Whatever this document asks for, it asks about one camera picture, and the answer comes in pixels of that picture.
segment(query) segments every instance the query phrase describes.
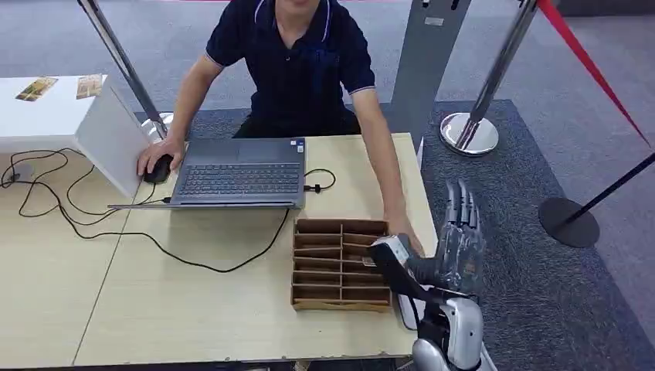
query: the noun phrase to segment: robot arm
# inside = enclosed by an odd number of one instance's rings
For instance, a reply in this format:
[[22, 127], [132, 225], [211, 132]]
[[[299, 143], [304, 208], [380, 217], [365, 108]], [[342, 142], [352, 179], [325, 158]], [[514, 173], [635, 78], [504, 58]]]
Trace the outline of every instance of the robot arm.
[[[457, 189], [448, 184], [448, 189], [449, 202], [438, 249], [442, 255], [421, 258], [403, 235], [383, 237], [368, 252], [392, 291], [408, 296], [411, 304], [413, 298], [426, 303], [420, 322], [414, 308], [418, 339], [412, 355], [419, 370], [495, 369], [488, 355], [485, 357], [480, 307], [471, 295], [457, 290], [463, 286], [470, 288], [471, 284], [464, 283], [480, 279], [479, 270], [473, 269], [476, 274], [471, 275], [472, 263], [467, 260], [475, 253], [471, 250], [475, 248], [473, 244], [484, 246], [479, 212], [463, 182]], [[432, 288], [426, 290], [422, 285]]]

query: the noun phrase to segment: metal stanchion post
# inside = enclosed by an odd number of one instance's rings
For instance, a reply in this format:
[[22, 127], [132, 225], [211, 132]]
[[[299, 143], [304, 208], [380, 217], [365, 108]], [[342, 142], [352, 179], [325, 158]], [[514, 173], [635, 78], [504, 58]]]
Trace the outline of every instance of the metal stanchion post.
[[134, 92], [134, 96], [136, 96], [139, 103], [144, 108], [148, 119], [141, 126], [151, 128], [149, 134], [153, 134], [152, 131], [156, 131], [160, 139], [166, 138], [166, 134], [168, 133], [166, 125], [170, 125], [173, 121], [173, 114], [160, 114], [157, 111], [157, 108], [154, 107], [141, 79], [139, 79], [136, 71], [134, 71], [132, 63], [130, 63], [130, 60], [127, 58], [123, 47], [120, 46], [114, 31], [112, 31], [109, 26], [107, 19], [104, 18], [104, 14], [100, 10], [96, 0], [77, 0], [77, 2], [82, 9], [84, 9], [84, 12], [89, 17], [89, 20], [98, 32], [98, 35], [100, 35], [107, 50], [109, 50], [111, 57], [114, 58], [114, 62], [118, 65], [118, 69], [122, 72], [125, 80], [127, 80], [127, 83], [130, 85], [130, 88]]
[[514, 54], [528, 32], [528, 27], [537, 11], [537, 0], [524, 0], [505, 38], [501, 51], [496, 56], [487, 81], [484, 82], [473, 110], [468, 113], [450, 114], [441, 121], [440, 136], [442, 141], [456, 153], [466, 156], [484, 155], [498, 144], [498, 130], [491, 121], [484, 118], [494, 99], [496, 90], [501, 85], [505, 71]]
[[624, 176], [582, 206], [570, 199], [554, 197], [539, 206], [539, 222], [546, 233], [570, 247], [591, 247], [600, 238], [600, 226], [589, 212], [647, 167], [655, 163], [655, 153], [630, 169]]

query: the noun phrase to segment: laptop keyboard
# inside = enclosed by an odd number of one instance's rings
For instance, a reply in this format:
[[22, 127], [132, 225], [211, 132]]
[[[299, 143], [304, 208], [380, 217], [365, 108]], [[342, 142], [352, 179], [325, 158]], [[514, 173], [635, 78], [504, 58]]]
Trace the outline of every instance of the laptop keyboard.
[[296, 193], [300, 164], [187, 165], [179, 195], [187, 197]]

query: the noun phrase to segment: black stanchion base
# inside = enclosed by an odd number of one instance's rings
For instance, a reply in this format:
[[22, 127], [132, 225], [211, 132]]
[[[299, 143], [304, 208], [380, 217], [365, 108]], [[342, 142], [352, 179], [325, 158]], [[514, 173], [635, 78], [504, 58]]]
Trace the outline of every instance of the black stanchion base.
[[539, 206], [539, 222], [546, 233], [566, 246], [591, 247], [598, 242], [600, 227], [590, 212], [562, 225], [566, 218], [581, 208], [580, 204], [570, 199], [547, 199]]

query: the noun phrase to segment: navy polo shirt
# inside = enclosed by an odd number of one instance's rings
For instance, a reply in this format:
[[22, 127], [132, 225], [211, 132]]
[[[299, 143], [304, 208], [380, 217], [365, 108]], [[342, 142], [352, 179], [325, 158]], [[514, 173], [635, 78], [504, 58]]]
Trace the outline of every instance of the navy polo shirt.
[[232, 0], [207, 42], [221, 66], [246, 59], [257, 92], [252, 115], [291, 127], [329, 124], [350, 94], [373, 88], [367, 42], [348, 10], [320, 0], [305, 35], [288, 49], [277, 30], [275, 0]]

